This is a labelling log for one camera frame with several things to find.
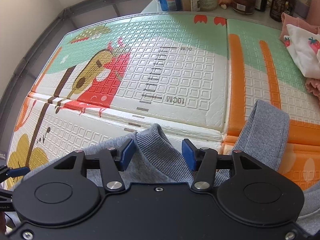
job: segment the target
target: silver screw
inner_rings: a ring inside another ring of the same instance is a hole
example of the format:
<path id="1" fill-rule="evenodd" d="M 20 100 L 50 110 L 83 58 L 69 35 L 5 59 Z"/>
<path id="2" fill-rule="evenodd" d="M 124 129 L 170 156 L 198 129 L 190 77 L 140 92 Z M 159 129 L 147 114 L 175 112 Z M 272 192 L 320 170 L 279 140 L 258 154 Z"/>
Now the silver screw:
<path id="1" fill-rule="evenodd" d="M 164 191 L 164 189 L 163 189 L 163 187 L 156 187 L 155 191 L 156 192 L 162 192 L 162 191 Z"/>
<path id="2" fill-rule="evenodd" d="M 122 183 L 119 181 L 110 181 L 107 183 L 107 188 L 109 189 L 119 189 L 122 187 Z"/>
<path id="3" fill-rule="evenodd" d="M 205 181 L 198 181 L 194 184 L 194 186 L 196 189 L 207 189 L 208 187 L 210 187 L 210 184 Z"/>
<path id="4" fill-rule="evenodd" d="M 294 232 L 289 232 L 285 235 L 285 240 L 293 240 L 296 237 L 296 234 Z"/>
<path id="5" fill-rule="evenodd" d="M 25 240 L 32 240 L 33 239 L 33 234 L 28 232 L 28 231 L 25 231 L 25 232 L 22 233 L 22 237 Z"/>

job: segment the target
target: blue gripper pad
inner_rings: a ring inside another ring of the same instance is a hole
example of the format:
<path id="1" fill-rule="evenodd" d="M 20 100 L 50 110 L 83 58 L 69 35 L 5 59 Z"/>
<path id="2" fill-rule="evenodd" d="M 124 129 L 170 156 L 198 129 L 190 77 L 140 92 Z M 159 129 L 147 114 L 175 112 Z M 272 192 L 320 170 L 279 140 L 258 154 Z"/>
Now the blue gripper pad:
<path id="1" fill-rule="evenodd" d="M 184 157 L 189 169 L 191 171 L 196 171 L 196 159 L 195 152 L 192 148 L 186 143 L 185 140 L 181 144 L 182 156 Z"/>
<path id="2" fill-rule="evenodd" d="M 121 171 L 125 171 L 127 169 L 135 152 L 136 145 L 134 141 L 131 139 L 131 141 L 128 143 L 127 147 L 123 150 L 122 153 L 122 159 L 120 162 Z"/>
<path id="3" fill-rule="evenodd" d="M 30 169 L 28 167 L 22 167 L 22 168 L 9 170 L 9 172 L 7 173 L 7 176 L 11 178 L 15 178 L 15 177 L 24 176 L 28 172 L 30 172 Z"/>

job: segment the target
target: cartoon giraffe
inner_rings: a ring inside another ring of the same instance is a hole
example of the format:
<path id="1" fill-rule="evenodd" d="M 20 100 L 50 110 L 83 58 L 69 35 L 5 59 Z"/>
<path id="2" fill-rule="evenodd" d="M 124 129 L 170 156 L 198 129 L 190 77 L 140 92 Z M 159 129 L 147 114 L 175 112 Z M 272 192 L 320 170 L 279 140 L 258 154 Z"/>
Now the cartoon giraffe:
<path id="1" fill-rule="evenodd" d="M 83 90 L 92 83 L 93 79 L 105 70 L 103 65 L 109 63 L 112 58 L 113 55 L 109 49 L 98 51 L 73 82 L 72 90 L 68 94 L 67 99 L 70 99 L 73 94 L 77 95 L 83 92 Z"/>

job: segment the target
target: play mat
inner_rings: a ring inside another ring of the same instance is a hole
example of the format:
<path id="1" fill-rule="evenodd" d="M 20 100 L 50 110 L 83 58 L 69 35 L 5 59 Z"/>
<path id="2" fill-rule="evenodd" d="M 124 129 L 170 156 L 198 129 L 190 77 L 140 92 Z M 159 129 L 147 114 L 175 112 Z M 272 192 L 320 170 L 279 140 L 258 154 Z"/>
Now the play mat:
<path id="1" fill-rule="evenodd" d="M 177 12 L 68 33 L 23 103 L 7 164 L 34 169 L 153 123 L 178 150 L 189 138 L 227 154 L 262 99 L 290 116 L 279 172 L 306 189 L 320 179 L 320 107 L 279 34 Z M 19 179 L 8 179 L 6 187 Z"/>

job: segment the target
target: pink container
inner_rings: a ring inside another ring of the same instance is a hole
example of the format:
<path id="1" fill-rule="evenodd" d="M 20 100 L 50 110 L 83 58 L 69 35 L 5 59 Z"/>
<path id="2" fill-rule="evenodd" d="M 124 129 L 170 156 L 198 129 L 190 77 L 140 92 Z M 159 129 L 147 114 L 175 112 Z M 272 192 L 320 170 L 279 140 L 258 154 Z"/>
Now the pink container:
<path id="1" fill-rule="evenodd" d="M 320 0 L 311 0 L 306 22 L 311 25 L 320 26 Z"/>

